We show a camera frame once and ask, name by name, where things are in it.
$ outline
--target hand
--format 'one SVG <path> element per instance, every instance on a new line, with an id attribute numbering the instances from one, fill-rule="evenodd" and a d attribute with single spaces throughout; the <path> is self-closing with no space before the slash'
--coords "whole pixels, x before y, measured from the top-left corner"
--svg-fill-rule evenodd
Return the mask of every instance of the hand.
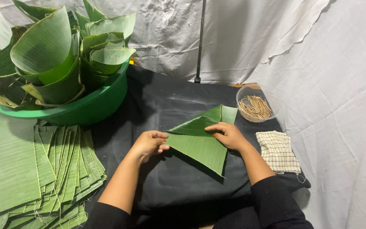
<path id="1" fill-rule="evenodd" d="M 242 151 L 251 144 L 244 138 L 240 130 L 233 124 L 220 122 L 204 128 L 206 131 L 219 130 L 223 134 L 215 133 L 214 137 L 229 149 Z"/>
<path id="2" fill-rule="evenodd" d="M 143 132 L 129 150 L 127 156 L 133 155 L 137 157 L 140 164 L 146 163 L 152 155 L 160 154 L 169 149 L 168 145 L 164 145 L 165 138 L 168 137 L 166 133 L 156 130 Z"/>

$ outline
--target woman's left hand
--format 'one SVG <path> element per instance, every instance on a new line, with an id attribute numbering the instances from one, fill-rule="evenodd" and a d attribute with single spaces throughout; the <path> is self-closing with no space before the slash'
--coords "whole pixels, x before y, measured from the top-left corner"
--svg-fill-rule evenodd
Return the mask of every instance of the woman's left hand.
<path id="1" fill-rule="evenodd" d="M 127 156 L 137 157 L 140 164 L 146 163 L 152 155 L 160 154 L 169 149 L 168 145 L 164 145 L 168 137 L 166 133 L 157 130 L 143 132 L 129 150 Z"/>

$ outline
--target person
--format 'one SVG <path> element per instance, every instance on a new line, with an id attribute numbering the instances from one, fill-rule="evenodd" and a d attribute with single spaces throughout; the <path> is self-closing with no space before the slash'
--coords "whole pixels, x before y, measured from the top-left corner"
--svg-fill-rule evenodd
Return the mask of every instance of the person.
<path id="1" fill-rule="evenodd" d="M 246 214 L 241 210 L 231 213 L 216 221 L 213 229 L 313 228 L 291 193 L 235 125 L 220 122 L 206 127 L 205 130 L 218 131 L 214 137 L 227 148 L 241 154 L 251 183 L 251 195 L 255 200 L 251 210 L 245 211 Z M 169 149 L 165 144 L 167 137 L 166 133 L 155 130 L 141 134 L 89 214 L 85 229 L 129 228 L 140 166 L 152 155 Z"/>

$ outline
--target clear plastic container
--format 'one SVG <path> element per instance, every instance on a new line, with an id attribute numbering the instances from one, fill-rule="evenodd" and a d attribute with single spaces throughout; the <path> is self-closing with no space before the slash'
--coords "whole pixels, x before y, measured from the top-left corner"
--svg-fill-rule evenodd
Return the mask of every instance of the clear plastic container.
<path id="1" fill-rule="evenodd" d="M 266 118 L 266 119 L 255 117 L 255 116 L 247 113 L 245 110 L 243 110 L 239 104 L 239 101 L 242 100 L 243 103 L 250 104 L 248 102 L 248 100 L 245 99 L 247 96 L 259 96 L 263 100 L 266 100 L 269 108 L 272 110 L 270 113 L 270 117 Z M 238 90 L 237 107 L 238 107 L 238 111 L 240 112 L 240 114 L 243 118 L 245 118 L 248 121 L 256 122 L 256 123 L 261 123 L 261 122 L 265 122 L 266 120 L 269 120 L 269 119 L 274 119 L 281 110 L 280 100 L 277 97 L 277 95 L 275 93 L 273 93 L 273 91 L 268 89 L 266 86 L 256 84 L 256 83 L 247 84 L 247 85 L 243 86 L 240 90 Z"/>

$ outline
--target black sleeve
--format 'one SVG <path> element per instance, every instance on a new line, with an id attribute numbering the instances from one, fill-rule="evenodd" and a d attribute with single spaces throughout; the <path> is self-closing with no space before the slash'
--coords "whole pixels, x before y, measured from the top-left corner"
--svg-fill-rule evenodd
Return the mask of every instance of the black sleeve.
<path id="1" fill-rule="evenodd" d="M 262 228 L 313 229 L 279 177 L 271 176 L 251 187 Z"/>
<path id="2" fill-rule="evenodd" d="M 84 229 L 126 229 L 130 218 L 126 211 L 98 202 L 88 215 Z"/>

